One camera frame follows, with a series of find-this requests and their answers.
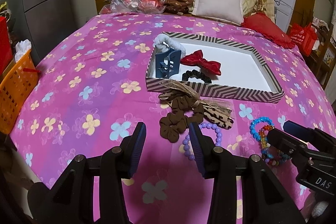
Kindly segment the brown scrunchie with leopard bow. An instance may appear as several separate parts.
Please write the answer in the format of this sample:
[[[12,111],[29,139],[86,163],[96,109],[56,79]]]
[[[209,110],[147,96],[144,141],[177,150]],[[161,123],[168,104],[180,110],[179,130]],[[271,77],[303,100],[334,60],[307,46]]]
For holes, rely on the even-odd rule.
[[[202,99],[191,87],[176,80],[164,81],[162,86],[167,91],[158,98],[171,108],[171,112],[159,121],[159,133],[164,139],[176,143],[192,122],[201,124],[208,120],[225,130],[232,128],[234,119],[226,101]]]

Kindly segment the black fabric scrunchie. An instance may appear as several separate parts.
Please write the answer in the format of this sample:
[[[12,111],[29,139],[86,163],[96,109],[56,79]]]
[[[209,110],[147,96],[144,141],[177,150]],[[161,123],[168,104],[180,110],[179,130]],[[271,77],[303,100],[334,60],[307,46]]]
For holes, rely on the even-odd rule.
[[[205,75],[203,72],[196,71],[195,69],[193,69],[192,71],[185,71],[185,73],[182,74],[183,81],[189,81],[189,79],[199,79],[202,80],[205,84],[212,83],[210,77]]]

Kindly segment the red satin hair bow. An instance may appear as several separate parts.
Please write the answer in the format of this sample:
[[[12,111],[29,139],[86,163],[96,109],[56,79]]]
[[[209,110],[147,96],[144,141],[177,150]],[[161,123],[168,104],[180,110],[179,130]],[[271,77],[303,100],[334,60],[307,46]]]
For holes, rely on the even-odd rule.
[[[207,71],[211,75],[221,76],[221,63],[217,61],[208,61],[203,57],[202,50],[197,50],[186,55],[180,61],[181,64],[187,66],[197,66]]]

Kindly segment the blue plastic hair claw clip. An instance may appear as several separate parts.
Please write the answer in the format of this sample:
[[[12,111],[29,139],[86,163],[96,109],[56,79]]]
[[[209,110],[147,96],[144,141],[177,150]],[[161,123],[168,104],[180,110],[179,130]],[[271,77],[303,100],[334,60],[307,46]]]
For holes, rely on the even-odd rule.
[[[181,50],[169,48],[155,55],[155,77],[169,79],[179,73]]]

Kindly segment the white fluffy scrunchie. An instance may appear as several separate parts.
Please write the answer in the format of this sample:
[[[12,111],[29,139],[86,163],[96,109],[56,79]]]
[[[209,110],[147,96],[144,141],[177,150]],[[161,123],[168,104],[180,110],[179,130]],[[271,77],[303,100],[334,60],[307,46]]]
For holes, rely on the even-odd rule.
[[[181,51],[181,59],[186,56],[186,49],[180,42],[173,40],[166,34],[159,34],[154,39],[154,48],[157,49],[158,53],[164,53],[168,50]]]

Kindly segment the striped black white shallow box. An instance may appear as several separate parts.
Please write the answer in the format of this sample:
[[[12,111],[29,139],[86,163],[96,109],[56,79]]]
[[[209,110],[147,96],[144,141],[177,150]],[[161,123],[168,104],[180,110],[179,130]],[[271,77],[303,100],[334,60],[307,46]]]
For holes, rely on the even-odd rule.
[[[211,98],[277,103],[284,96],[255,47],[179,32],[155,38],[145,82],[152,92],[165,92],[177,84]]]

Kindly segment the pink floral bedsheet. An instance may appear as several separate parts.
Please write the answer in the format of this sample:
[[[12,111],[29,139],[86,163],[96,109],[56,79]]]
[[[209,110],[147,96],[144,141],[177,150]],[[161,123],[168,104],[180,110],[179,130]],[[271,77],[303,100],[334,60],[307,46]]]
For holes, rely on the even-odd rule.
[[[93,157],[120,144],[138,122],[147,136],[138,170],[123,182],[133,223],[206,223],[213,182],[205,180],[181,143],[159,134],[170,108],[148,92],[146,69],[155,37],[181,32],[253,46],[284,89],[276,104],[231,100],[234,125],[222,146],[234,155],[260,153],[249,125],[268,117],[335,134],[335,115],[297,49],[285,50],[251,30],[172,15],[99,15],[64,39],[39,64],[42,76],[18,116],[11,138],[26,164],[52,187],[78,154]]]

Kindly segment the red shopping bag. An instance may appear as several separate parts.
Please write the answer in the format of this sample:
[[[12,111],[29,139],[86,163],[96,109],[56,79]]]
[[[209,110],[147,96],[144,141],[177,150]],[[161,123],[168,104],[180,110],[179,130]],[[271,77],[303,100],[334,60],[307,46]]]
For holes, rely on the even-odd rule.
[[[294,23],[291,27],[289,37],[298,46],[299,51],[304,56],[311,54],[315,41],[318,39],[315,28],[311,23],[305,27]]]

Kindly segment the red frilled cushion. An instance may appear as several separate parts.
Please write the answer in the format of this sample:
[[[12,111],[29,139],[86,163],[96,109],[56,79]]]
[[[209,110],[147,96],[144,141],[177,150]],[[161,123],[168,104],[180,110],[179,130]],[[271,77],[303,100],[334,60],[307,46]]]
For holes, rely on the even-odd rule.
[[[292,49],[295,47],[295,43],[292,42],[290,37],[262,12],[245,17],[241,26],[262,34],[262,36],[275,43],[277,46],[285,49]]]

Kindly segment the orange plastic basket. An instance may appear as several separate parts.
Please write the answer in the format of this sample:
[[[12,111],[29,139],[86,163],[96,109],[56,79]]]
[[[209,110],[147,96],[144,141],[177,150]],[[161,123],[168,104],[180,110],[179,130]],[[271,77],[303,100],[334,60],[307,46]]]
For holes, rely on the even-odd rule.
[[[10,134],[21,108],[38,84],[41,72],[27,51],[1,81],[1,133]]]

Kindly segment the red gift bag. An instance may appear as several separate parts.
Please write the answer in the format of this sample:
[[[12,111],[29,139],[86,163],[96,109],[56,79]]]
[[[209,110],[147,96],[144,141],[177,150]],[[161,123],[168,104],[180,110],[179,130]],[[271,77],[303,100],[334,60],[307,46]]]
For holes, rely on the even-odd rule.
[[[13,53],[10,45],[6,18],[0,16],[0,74],[3,73],[12,59]]]

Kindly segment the white small pillow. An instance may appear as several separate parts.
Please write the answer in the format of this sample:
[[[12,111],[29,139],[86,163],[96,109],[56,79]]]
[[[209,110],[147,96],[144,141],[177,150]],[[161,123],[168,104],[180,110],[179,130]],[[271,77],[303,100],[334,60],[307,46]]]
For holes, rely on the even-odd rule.
[[[195,0],[192,14],[240,26],[244,21],[243,0]]]

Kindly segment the clear plastic bag of items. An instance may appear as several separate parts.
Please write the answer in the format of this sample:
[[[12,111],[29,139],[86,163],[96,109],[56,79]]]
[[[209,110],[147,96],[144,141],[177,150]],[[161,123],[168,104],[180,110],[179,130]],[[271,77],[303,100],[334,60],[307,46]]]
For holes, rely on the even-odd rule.
[[[163,0],[105,0],[99,14],[162,14],[165,10]]]

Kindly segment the grey refrigerator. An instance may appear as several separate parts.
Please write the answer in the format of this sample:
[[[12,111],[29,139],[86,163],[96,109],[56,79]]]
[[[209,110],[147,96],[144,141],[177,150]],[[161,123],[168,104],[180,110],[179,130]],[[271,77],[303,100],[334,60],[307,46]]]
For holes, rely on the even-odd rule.
[[[70,0],[8,0],[14,34],[32,43],[31,56],[39,63],[76,30]]]

